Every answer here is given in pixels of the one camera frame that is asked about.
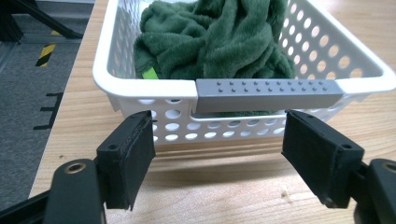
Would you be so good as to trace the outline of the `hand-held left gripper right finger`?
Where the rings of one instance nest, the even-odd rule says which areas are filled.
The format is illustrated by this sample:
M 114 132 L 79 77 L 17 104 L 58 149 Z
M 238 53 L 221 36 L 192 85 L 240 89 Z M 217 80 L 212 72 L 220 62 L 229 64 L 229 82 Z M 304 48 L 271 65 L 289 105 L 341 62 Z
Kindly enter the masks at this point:
M 361 166 L 362 147 L 321 119 L 289 110 L 281 154 L 322 204 L 348 206 L 348 179 Z

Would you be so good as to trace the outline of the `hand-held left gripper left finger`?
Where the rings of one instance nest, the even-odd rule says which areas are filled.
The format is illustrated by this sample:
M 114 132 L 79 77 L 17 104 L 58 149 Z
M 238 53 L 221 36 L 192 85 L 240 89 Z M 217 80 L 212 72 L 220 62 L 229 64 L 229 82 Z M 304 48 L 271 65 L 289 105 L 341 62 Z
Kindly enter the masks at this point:
M 98 170 L 106 180 L 106 208 L 133 209 L 156 152 L 150 110 L 127 117 L 96 149 Z

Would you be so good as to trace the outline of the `white perforated plastic basket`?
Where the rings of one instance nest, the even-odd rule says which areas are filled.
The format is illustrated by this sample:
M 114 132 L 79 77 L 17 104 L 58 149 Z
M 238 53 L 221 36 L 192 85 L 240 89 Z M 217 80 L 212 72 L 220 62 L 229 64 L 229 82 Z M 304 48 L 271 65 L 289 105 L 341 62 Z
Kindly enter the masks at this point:
M 124 116 L 149 110 L 156 144 L 281 135 L 288 109 L 327 121 L 352 101 L 396 89 L 396 74 L 316 0 L 288 0 L 279 37 L 293 79 L 140 79 L 133 43 L 153 0 L 109 0 L 93 79 Z

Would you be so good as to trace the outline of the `green fleece cloth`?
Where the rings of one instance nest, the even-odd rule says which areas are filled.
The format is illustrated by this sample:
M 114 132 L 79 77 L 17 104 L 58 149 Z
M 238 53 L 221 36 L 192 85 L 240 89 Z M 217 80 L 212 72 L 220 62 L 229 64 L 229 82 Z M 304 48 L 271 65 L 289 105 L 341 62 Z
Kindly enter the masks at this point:
M 134 42 L 144 79 L 294 78 L 278 45 L 288 0 L 152 2 Z

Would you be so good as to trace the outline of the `black tape floor marking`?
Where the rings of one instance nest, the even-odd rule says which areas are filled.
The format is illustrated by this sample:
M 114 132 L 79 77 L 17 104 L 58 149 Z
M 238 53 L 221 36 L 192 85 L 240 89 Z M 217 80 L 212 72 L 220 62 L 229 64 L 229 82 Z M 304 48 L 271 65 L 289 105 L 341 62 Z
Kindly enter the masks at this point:
M 41 112 L 50 112 L 49 122 L 45 125 L 35 126 L 35 130 L 47 130 L 53 127 L 53 124 L 56 120 L 56 116 L 58 114 L 62 99 L 64 94 L 62 92 L 49 92 L 46 94 L 47 97 L 55 97 L 55 103 L 53 106 L 44 106 L 40 108 Z

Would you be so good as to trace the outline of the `yellow black hazard tape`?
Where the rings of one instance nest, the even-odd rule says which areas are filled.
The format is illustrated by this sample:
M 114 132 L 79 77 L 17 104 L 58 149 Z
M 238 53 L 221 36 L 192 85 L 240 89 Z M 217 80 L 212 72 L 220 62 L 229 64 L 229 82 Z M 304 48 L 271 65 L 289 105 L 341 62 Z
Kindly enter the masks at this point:
M 52 52 L 55 50 L 55 48 L 56 48 L 56 43 L 46 44 L 41 50 L 41 53 L 35 65 L 38 67 L 47 67 L 48 62 L 50 60 L 50 56 Z

